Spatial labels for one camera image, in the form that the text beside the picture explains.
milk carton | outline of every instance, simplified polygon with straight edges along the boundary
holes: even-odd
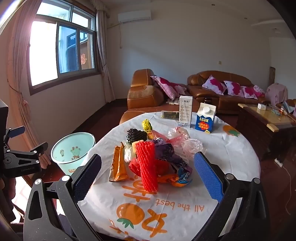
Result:
[[[195,129],[211,133],[216,115],[216,106],[206,103],[200,103],[197,112]]]
[[[192,96],[180,96],[179,126],[190,127],[192,115]]]

white air conditioner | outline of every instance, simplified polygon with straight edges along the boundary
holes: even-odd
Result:
[[[124,12],[118,14],[118,21],[120,23],[130,23],[143,20],[152,20],[151,10]]]

coffee table top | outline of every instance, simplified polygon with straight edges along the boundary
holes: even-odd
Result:
[[[208,220],[217,205],[212,199],[194,168],[192,182],[182,188],[170,184],[159,184],[156,193],[143,189],[141,179],[135,176],[126,164],[130,177],[127,181],[109,182],[109,172],[114,148],[125,141],[127,130],[142,130],[142,121],[149,119],[154,130],[167,135],[178,122],[165,120],[160,112],[144,113],[112,129],[87,154],[85,163],[94,153],[101,156],[102,168],[92,187],[78,206],[92,227],[101,233],[123,240],[192,240]],[[203,153],[222,171],[232,173],[239,180],[251,181],[260,177],[258,157],[248,140],[233,127],[215,117],[211,134],[195,130],[197,114],[192,113],[191,128],[186,128],[191,138],[203,144]],[[228,232],[239,209],[236,201],[228,223],[222,234]],[[128,219],[133,224],[123,225]]]
[[[238,106],[255,116],[273,132],[296,126],[296,122],[289,116],[277,116],[271,111],[270,107],[266,107],[266,110],[261,110],[257,108],[257,105],[253,104],[238,104]]]

window pane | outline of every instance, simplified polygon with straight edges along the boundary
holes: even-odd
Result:
[[[90,16],[87,13],[84,13],[83,11],[74,8],[73,9],[73,15],[72,15],[72,22],[75,24],[78,24],[80,26],[83,26],[85,28],[92,29],[91,20],[93,19],[92,16]]]
[[[32,86],[57,79],[57,24],[36,22],[30,36],[30,73]]]
[[[59,71],[66,73],[78,70],[76,29],[59,27]]]
[[[81,69],[93,69],[92,34],[80,31]]]
[[[53,0],[43,0],[37,11],[37,14],[47,15],[69,21],[70,9],[71,7],[65,3]]]

coffee table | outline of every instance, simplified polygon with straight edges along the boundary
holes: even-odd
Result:
[[[177,127],[176,120],[162,119],[160,114],[144,113],[118,125],[87,154],[84,162],[99,154],[102,168],[78,206],[96,231],[123,240],[192,240],[215,209],[218,202],[210,197],[193,161],[189,161],[193,168],[192,182],[182,188],[159,184],[157,193],[146,192],[140,177],[129,170],[128,164],[129,180],[108,181],[114,148],[126,139],[128,129],[141,130],[145,119],[149,119],[154,130],[165,135]],[[203,153],[211,163],[239,180],[260,177],[258,157],[243,135],[218,117],[211,134],[195,130],[196,118],[197,114],[192,113],[191,128],[186,130],[191,138],[202,142]],[[230,230],[240,202],[237,199],[223,234]]]
[[[259,160],[278,158],[284,161],[296,134],[296,122],[288,116],[275,115],[270,107],[260,110],[251,104],[238,106],[241,109],[236,129],[251,143]]]

